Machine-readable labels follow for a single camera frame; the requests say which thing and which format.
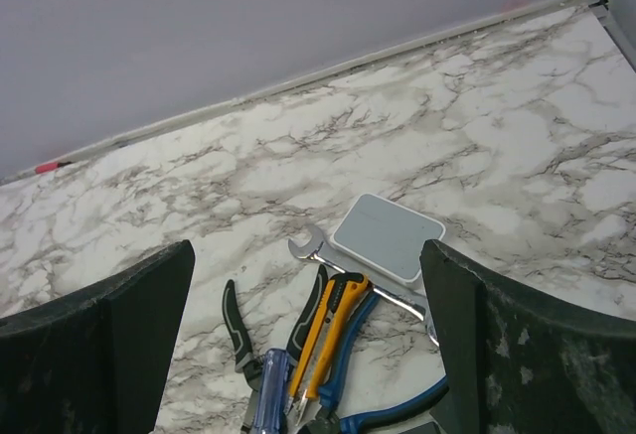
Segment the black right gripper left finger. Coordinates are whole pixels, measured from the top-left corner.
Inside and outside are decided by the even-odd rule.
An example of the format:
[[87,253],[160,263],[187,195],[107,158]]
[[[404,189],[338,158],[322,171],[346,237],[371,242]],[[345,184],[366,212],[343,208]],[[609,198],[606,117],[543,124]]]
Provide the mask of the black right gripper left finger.
[[2,432],[152,432],[193,272],[182,240],[2,318]]

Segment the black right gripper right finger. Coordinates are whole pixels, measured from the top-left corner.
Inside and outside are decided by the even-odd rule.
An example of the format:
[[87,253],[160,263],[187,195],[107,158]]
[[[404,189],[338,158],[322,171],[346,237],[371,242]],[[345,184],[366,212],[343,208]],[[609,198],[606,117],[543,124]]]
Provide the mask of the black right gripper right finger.
[[420,267],[450,398],[449,433],[632,433],[635,323],[428,240]]

